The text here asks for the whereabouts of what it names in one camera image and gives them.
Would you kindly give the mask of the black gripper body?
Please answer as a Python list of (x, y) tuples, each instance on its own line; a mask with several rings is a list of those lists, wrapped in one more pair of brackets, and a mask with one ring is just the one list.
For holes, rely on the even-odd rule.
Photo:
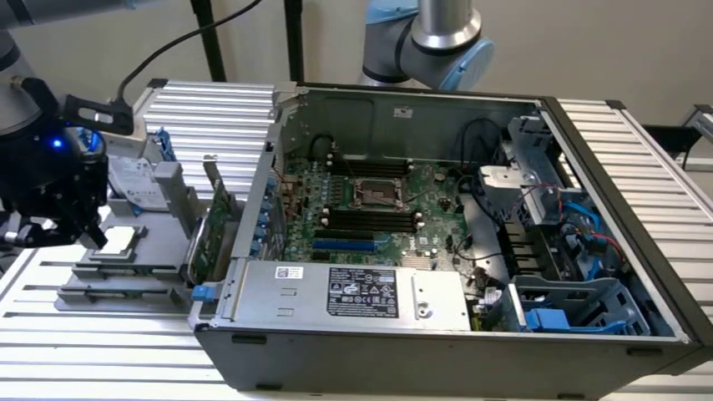
[(106, 204), (108, 156), (84, 152), (64, 124), (2, 137), (2, 200), (11, 211), (44, 218), (94, 218)]

